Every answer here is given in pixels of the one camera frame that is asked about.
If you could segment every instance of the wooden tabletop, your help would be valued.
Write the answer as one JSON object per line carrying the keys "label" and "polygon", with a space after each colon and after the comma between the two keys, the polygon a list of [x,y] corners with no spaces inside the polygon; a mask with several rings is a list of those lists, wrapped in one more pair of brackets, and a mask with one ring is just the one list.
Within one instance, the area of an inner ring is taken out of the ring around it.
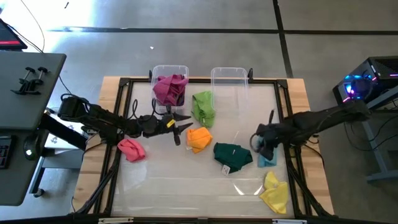
{"label": "wooden tabletop", "polygon": [[[114,104],[116,101],[116,95],[118,92],[120,77],[104,77],[101,92],[99,94],[98,104],[106,109],[113,111]],[[292,104],[293,113],[298,113],[301,111],[310,110],[310,105],[308,103],[307,92],[305,91],[304,80],[301,78],[288,78],[287,83],[289,86],[290,102]],[[124,100],[126,99],[127,88],[125,88],[121,105],[124,105]],[[122,115],[123,106],[119,110],[119,114]],[[87,145],[87,147],[94,146],[100,142],[100,138],[95,136]],[[318,144],[308,144],[314,149],[319,151]],[[90,195],[94,192],[95,188],[98,186],[101,175],[101,168],[104,160],[106,145],[103,144],[96,148],[88,151],[85,156],[83,163],[81,165],[78,182],[75,189],[73,206],[78,210],[83,206],[83,204],[88,200]],[[116,151],[116,147],[113,148],[112,156],[110,158],[110,164],[113,161],[113,156]],[[328,183],[326,181],[325,171],[322,166],[322,160],[318,154],[313,152],[307,147],[302,148],[302,161],[304,166],[305,178],[307,181],[307,186],[311,190],[315,198],[321,203],[323,208],[329,212],[333,212],[333,207],[330,200]],[[304,212],[303,197],[301,190],[297,187],[297,195],[299,199],[299,205],[301,211]],[[103,194],[103,199],[101,203],[101,212],[105,208],[106,200],[108,198],[109,183],[106,186]]]}

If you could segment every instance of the black desk clamp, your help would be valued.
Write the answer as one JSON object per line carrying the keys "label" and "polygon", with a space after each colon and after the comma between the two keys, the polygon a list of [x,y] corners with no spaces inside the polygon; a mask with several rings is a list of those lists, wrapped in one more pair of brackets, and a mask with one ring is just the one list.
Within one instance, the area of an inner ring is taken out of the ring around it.
{"label": "black desk clamp", "polygon": [[40,92],[35,90],[36,85],[43,85],[42,75],[43,73],[47,73],[48,70],[44,67],[39,67],[38,68],[38,71],[40,71],[39,78],[27,81],[27,77],[30,75],[30,73],[35,73],[35,70],[30,67],[26,67],[25,69],[27,70],[25,77],[19,79],[21,87],[19,88],[19,90],[11,90],[11,91],[18,95],[26,95],[26,94],[39,95]]}

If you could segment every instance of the magenta cloth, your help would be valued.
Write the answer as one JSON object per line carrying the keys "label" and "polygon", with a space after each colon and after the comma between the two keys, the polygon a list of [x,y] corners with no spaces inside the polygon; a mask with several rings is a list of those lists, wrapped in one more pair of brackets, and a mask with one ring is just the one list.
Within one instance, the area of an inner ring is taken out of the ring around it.
{"label": "magenta cloth", "polygon": [[135,140],[123,139],[118,143],[118,148],[126,155],[126,159],[130,162],[145,158],[144,148]]}
{"label": "magenta cloth", "polygon": [[162,105],[182,106],[184,104],[187,78],[184,78],[183,75],[160,76],[158,81],[154,86],[154,92],[156,99]]}

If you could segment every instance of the green cloth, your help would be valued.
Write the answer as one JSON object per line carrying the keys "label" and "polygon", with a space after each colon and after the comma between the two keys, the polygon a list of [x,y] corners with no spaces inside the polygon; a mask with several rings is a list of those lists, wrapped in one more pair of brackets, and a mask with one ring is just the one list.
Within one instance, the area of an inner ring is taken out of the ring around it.
{"label": "green cloth", "polygon": [[211,106],[213,94],[211,91],[204,91],[192,96],[193,98],[193,116],[200,124],[206,128],[211,128],[214,124],[216,111]]}
{"label": "green cloth", "polygon": [[213,151],[215,160],[231,168],[229,173],[236,172],[242,169],[242,166],[253,162],[250,151],[239,145],[216,143]]}

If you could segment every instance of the clear plastic bin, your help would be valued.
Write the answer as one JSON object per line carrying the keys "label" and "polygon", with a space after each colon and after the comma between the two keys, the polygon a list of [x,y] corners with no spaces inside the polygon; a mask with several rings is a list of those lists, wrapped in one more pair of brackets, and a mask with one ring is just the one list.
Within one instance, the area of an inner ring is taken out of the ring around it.
{"label": "clear plastic bin", "polygon": [[[150,90],[152,92],[152,98],[156,98],[155,92],[154,92],[154,86],[157,84],[157,77],[159,76],[171,76],[171,75],[183,75],[185,78],[188,78],[189,75],[189,69],[187,66],[184,65],[158,65],[154,67],[153,72],[152,72],[152,81],[150,83]],[[185,107],[185,104],[187,103],[187,96],[184,96],[184,104],[182,106],[172,106],[172,111],[176,110],[183,110]],[[164,113],[166,112],[166,106],[162,106],[159,104],[158,101],[156,101],[156,109],[157,111]]]}
{"label": "clear plastic bin", "polygon": [[248,72],[244,68],[213,68],[211,91],[217,116],[239,116],[248,107]]}

